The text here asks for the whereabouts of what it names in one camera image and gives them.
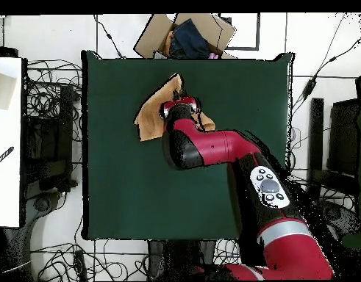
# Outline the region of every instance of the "gray button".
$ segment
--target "gray button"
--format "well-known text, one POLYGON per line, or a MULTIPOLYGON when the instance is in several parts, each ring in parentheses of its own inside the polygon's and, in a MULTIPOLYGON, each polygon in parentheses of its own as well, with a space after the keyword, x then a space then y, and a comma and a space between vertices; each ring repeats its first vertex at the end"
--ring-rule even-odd
POLYGON ((260 188, 263 192, 266 193, 276 193, 279 191, 279 185, 273 179, 265 179, 261 183, 260 188))

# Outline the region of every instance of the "black frame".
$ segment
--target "black frame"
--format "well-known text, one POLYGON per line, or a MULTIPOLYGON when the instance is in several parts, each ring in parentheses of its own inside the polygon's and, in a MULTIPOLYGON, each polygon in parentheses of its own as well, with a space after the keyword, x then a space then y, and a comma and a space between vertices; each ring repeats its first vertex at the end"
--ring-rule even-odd
MULTIPOLYGON (((218 17, 219 18, 223 18, 221 17, 222 13, 218 13, 218 17)), ((260 13, 257 13, 257 22, 256 22, 256 46, 252 47, 252 46, 246 46, 246 47, 242 47, 242 46, 227 46, 225 48, 225 50, 232 50, 232 51, 259 51, 259 45, 260 45, 260 13)))

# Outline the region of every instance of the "tangled wires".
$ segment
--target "tangled wires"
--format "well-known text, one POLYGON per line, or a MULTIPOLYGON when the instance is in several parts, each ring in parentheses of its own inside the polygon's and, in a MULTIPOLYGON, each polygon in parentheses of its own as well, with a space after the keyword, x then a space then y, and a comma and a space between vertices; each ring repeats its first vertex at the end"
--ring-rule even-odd
POLYGON ((146 277, 150 277, 147 268, 146 268, 146 260, 148 259, 148 254, 143 254, 142 261, 135 261, 136 270, 129 273, 128 268, 125 264, 117 261, 107 261, 105 247, 109 242, 109 239, 104 243, 103 247, 103 257, 102 261, 99 259, 96 254, 86 252, 76 240, 76 234, 79 231, 81 224, 83 221, 83 217, 79 222, 79 226, 74 234, 74 243, 64 243, 61 245, 54 245, 51 247, 45 247, 39 250, 32 251, 32 253, 39 253, 48 250, 53 247, 65 247, 64 250, 57 249, 54 252, 54 255, 45 263, 44 268, 39 271, 37 274, 37 281, 57 281, 57 282, 80 282, 80 281, 91 281, 95 280, 95 277, 98 274, 105 273, 111 281, 128 281, 130 277, 132 277, 137 272, 145 275, 146 277), (86 259, 91 259, 94 261, 94 264, 90 267, 85 267, 87 265, 83 265, 83 263, 79 260, 79 257, 76 255, 77 252, 80 252, 86 259), (115 274, 112 274, 110 270, 111 267, 114 267, 115 274), (45 272, 49 270, 54 270, 55 274, 50 278, 46 278, 45 272), (82 273, 86 272, 86 279, 82 280, 82 273))
MULTIPOLYGON (((69 129, 72 131, 69 133, 72 136, 74 142, 80 142, 82 146, 82 138, 80 130, 82 129, 82 115, 80 114, 80 98, 82 91, 82 69, 76 64, 62 60, 38 60, 31 61, 27 67, 29 78, 26 83, 27 105, 26 113, 27 117, 39 118, 39 119, 51 119, 60 121, 60 108, 62 114, 71 118, 75 127, 69 129), (54 68, 50 68, 49 63, 61 62, 54 68), (72 73, 74 76, 71 79, 65 78, 65 73, 72 73), (67 93, 67 100, 71 101, 71 110, 62 107, 61 101, 61 87, 71 87, 72 91, 67 93)), ((40 127, 35 129, 35 137, 38 142, 43 141, 43 135, 45 129, 40 127)), ((78 162, 75 162, 75 168, 81 162, 82 156, 78 162)))

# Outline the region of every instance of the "blue fabric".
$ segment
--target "blue fabric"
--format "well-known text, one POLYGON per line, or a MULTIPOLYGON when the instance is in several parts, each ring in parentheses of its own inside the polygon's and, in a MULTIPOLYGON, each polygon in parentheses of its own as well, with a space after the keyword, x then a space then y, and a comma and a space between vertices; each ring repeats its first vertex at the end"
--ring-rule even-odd
POLYGON ((174 29, 174 37, 170 44, 172 58, 208 59, 209 55, 207 41, 200 35, 190 18, 174 29))

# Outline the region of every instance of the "silver band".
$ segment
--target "silver band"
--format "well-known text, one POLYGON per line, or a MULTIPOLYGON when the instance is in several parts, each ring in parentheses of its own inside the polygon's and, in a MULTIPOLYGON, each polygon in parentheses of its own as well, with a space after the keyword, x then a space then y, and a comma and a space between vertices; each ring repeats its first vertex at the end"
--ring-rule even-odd
POLYGON ((258 281, 263 281, 263 280, 265 280, 264 277, 263 277, 261 274, 259 274, 256 270, 254 270, 253 268, 250 268, 250 267, 248 267, 247 265, 243 265, 243 266, 244 266, 246 269, 250 270, 250 271, 254 274, 254 276, 257 278, 258 281))
POLYGON ((296 222, 295 220, 284 221, 272 225, 269 228, 266 228, 258 237, 257 243, 260 243, 262 239, 264 246, 268 245, 272 241, 281 238, 283 236, 290 236, 293 234, 303 234, 306 236, 312 236, 308 231, 306 224, 296 222))

